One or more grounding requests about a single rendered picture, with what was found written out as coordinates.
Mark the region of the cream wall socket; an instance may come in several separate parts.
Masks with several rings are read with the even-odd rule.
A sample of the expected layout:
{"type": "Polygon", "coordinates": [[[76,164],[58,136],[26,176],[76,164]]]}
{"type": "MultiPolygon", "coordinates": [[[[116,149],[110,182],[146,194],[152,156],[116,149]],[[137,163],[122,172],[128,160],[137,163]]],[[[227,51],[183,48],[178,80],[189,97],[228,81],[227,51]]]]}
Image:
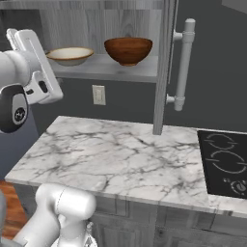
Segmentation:
{"type": "Polygon", "coordinates": [[[105,98],[105,88],[100,85],[93,85],[93,101],[96,105],[105,105],[106,98],[105,98]]]}

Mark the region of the black hob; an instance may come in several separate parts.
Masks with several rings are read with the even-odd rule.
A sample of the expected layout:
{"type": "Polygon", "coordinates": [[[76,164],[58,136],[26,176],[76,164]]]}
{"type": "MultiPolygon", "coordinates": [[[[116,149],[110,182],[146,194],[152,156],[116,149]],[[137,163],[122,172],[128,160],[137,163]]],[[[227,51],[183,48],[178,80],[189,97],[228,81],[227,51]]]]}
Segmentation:
{"type": "Polygon", "coordinates": [[[210,195],[247,200],[247,134],[198,130],[210,195]]]}

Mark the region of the brown wooden bowl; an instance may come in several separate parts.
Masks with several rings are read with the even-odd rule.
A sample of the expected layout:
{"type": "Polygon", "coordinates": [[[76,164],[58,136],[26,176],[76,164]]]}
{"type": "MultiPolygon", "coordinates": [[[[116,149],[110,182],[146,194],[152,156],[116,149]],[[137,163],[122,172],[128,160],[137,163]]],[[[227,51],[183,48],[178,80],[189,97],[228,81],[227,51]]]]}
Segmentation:
{"type": "Polygon", "coordinates": [[[114,38],[104,42],[107,54],[122,66],[136,66],[151,52],[152,41],[144,38],[114,38]]]}

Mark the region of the grey wood cabinet door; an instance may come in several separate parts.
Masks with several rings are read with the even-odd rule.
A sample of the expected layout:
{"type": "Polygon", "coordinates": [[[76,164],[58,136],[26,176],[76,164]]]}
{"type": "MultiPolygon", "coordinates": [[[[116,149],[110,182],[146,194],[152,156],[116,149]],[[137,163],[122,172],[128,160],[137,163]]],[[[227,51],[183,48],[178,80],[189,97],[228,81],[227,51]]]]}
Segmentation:
{"type": "Polygon", "coordinates": [[[173,42],[176,8],[177,0],[162,0],[157,81],[155,86],[155,104],[153,112],[152,133],[154,135],[160,135],[163,128],[166,89],[169,73],[169,59],[171,45],[173,42]]]}

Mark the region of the grey wood wall cabinet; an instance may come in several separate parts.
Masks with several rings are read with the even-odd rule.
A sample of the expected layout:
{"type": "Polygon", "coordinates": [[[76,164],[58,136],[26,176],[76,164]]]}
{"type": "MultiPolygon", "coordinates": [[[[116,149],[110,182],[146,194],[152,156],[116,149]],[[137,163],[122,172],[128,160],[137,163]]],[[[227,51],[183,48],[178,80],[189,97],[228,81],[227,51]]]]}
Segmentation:
{"type": "Polygon", "coordinates": [[[153,82],[157,76],[159,30],[163,0],[0,0],[7,28],[30,28],[46,51],[86,46],[95,52],[76,67],[52,62],[58,77],[153,82]],[[111,38],[150,39],[150,55],[138,65],[124,67],[106,53],[111,38]]]}

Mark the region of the grey wood base cabinet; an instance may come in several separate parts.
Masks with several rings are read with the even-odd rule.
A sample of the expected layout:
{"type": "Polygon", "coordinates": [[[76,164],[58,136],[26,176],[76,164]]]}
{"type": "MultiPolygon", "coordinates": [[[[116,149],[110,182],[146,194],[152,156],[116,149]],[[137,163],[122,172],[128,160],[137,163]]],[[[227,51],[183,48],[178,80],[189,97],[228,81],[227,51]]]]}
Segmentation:
{"type": "Polygon", "coordinates": [[[93,201],[87,220],[98,247],[247,247],[247,200],[150,185],[75,189],[93,201]]]}

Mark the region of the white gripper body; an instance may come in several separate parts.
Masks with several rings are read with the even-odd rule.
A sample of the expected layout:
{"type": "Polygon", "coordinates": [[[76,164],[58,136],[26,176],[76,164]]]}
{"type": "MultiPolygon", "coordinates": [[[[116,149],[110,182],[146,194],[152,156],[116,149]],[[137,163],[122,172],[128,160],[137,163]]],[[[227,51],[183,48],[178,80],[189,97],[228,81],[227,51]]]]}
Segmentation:
{"type": "Polygon", "coordinates": [[[6,33],[12,50],[6,54],[14,62],[17,82],[24,88],[29,103],[51,103],[63,98],[55,74],[46,58],[37,34],[33,30],[6,33]]]}

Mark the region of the grey range hood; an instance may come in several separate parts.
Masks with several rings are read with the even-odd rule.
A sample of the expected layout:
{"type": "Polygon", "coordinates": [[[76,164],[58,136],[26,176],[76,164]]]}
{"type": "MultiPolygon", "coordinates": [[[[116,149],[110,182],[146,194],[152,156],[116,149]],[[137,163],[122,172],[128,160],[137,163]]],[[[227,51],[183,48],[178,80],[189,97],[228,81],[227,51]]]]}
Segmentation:
{"type": "Polygon", "coordinates": [[[247,0],[222,0],[222,5],[247,14],[247,0]]]}

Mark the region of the cream bowl with brown rim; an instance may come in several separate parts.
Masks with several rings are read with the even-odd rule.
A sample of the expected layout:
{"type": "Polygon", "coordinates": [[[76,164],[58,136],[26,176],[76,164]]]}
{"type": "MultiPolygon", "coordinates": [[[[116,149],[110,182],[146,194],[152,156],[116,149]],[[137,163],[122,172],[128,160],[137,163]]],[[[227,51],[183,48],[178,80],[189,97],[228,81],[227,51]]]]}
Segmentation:
{"type": "Polygon", "coordinates": [[[51,50],[46,57],[65,67],[79,66],[94,54],[91,48],[87,47],[66,47],[51,50]]]}

